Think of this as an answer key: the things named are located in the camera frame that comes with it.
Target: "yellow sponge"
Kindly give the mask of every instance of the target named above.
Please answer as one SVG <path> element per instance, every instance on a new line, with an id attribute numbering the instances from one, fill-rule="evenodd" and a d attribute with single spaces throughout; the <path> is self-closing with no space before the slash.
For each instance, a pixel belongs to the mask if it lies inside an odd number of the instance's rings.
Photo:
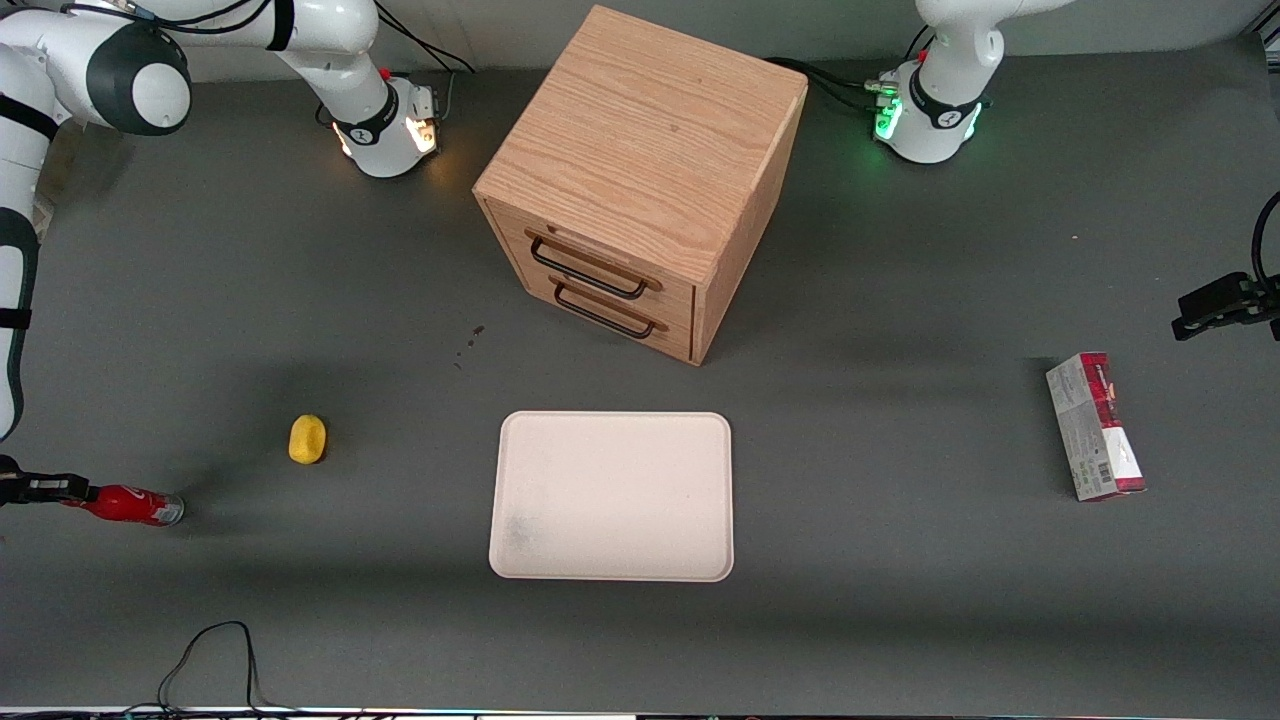
<path id="1" fill-rule="evenodd" d="M 289 459 L 302 465 L 317 462 L 324 457 L 326 441 L 324 420 L 315 415 L 300 415 L 289 430 Z"/>

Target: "green indicator light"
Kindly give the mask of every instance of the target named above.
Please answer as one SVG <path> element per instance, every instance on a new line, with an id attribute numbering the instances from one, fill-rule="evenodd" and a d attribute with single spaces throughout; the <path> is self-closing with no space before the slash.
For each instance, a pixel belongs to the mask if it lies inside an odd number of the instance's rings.
<path id="1" fill-rule="evenodd" d="M 974 131 L 978 129 L 978 115 L 980 114 L 982 114 L 982 102 L 978 102 L 978 108 L 973 111 L 973 119 L 969 120 L 969 129 L 966 129 L 964 133 L 965 140 L 973 137 Z"/>
<path id="2" fill-rule="evenodd" d="M 902 101 L 893 99 L 893 104 L 881 110 L 881 113 L 886 117 L 876 123 L 876 135 L 881 140 L 890 140 L 893 137 L 893 131 L 897 129 L 897 120 L 902 118 Z"/>

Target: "gray table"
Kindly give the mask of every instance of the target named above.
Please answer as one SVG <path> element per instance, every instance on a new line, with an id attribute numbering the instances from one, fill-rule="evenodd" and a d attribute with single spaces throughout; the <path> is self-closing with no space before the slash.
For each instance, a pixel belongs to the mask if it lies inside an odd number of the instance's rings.
<path id="1" fill-rule="evenodd" d="M 1011 60 L 937 168 L 813 94 L 701 369 L 516 282 L 468 191 L 539 79 L 460 78 L 443 154 L 387 182 L 300 83 L 91 135 L 4 451 L 192 512 L 0 511 L 0 702 L 145 701 L 239 618 L 296 705 L 1276 715 L 1280 347 L 1169 329 L 1248 266 L 1276 188 L 1256 42 Z M 1070 493 L 1042 372 L 1082 350 L 1112 354 L 1146 496 Z M 547 407 L 724 414 L 733 574 L 494 577 L 498 427 Z M 323 465 L 285 457 L 300 413 L 330 420 Z M 239 703 L 238 643 L 210 638 L 175 701 Z"/>

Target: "cardboard box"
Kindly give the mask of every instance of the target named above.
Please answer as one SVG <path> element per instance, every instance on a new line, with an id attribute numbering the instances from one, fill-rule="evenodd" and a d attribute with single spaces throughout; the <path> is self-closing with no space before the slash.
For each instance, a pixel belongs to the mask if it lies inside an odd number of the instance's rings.
<path id="1" fill-rule="evenodd" d="M 1110 369 L 1106 352 L 1082 352 L 1046 374 L 1082 502 L 1147 489 L 1116 415 Z"/>

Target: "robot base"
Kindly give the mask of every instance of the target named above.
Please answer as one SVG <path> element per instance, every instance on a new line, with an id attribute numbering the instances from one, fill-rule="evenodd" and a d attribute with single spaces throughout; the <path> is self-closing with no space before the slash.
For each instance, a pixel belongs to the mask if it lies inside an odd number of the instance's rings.
<path id="1" fill-rule="evenodd" d="M 911 74 L 920 63 L 911 60 L 901 67 L 881 73 L 881 82 L 892 82 L 906 87 Z M 872 137 L 888 145 L 904 159 L 923 165 L 933 165 L 950 160 L 970 137 L 977 127 L 982 105 L 968 118 L 960 118 L 955 127 L 938 129 L 933 120 L 911 100 L 910 94 L 895 96 L 888 106 L 876 118 Z"/>
<path id="2" fill-rule="evenodd" d="M 431 88 L 398 77 L 389 79 L 388 85 L 398 99 L 397 119 L 375 142 L 348 142 L 334 127 L 342 151 L 355 160 L 362 173 L 375 178 L 404 174 L 436 150 L 435 100 Z"/>

